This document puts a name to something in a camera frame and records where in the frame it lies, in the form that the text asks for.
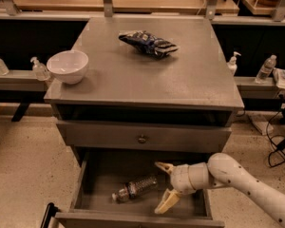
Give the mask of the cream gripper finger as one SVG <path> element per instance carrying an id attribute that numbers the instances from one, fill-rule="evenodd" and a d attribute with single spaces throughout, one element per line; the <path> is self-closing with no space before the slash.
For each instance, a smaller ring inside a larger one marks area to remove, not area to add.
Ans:
<path id="1" fill-rule="evenodd" d="M 168 175 L 171 175 L 175 166 L 171 163 L 166 163 L 166 162 L 161 162 L 161 161 L 156 161 L 155 165 L 160 168 L 160 170 L 164 171 Z"/>
<path id="2" fill-rule="evenodd" d="M 181 199 L 181 193 L 177 190 L 166 189 L 163 193 L 159 205 L 155 208 L 156 214 L 164 214 Z"/>

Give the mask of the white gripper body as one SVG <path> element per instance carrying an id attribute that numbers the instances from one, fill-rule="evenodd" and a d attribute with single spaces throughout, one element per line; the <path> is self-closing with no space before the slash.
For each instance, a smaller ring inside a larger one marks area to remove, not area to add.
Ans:
<path id="1" fill-rule="evenodd" d="M 193 194 L 197 191 L 191 182 L 191 166 L 188 164 L 174 166 L 170 174 L 172 187 L 181 196 Z"/>

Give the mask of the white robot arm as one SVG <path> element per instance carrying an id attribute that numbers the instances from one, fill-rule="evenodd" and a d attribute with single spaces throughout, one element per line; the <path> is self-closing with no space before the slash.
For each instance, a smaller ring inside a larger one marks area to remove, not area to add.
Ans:
<path id="1" fill-rule="evenodd" d="M 208 162 L 173 165 L 156 162 L 170 177 L 172 190 L 166 189 L 156 214 L 164 214 L 181 197 L 201 189 L 233 187 L 246 195 L 280 226 L 285 228 L 285 195 L 252 176 L 234 158 L 224 153 L 212 155 Z"/>

